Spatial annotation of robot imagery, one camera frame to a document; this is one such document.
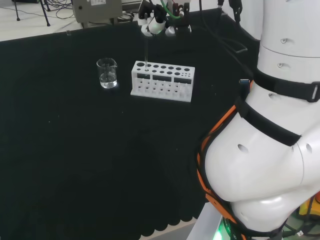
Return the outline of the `black white-plated robot hand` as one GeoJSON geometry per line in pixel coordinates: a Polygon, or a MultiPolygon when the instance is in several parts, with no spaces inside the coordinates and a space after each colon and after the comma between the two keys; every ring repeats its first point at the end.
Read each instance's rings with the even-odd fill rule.
{"type": "Polygon", "coordinates": [[[160,34],[166,28],[169,11],[173,13],[173,0],[142,0],[139,9],[137,24],[146,37],[160,34]]]}

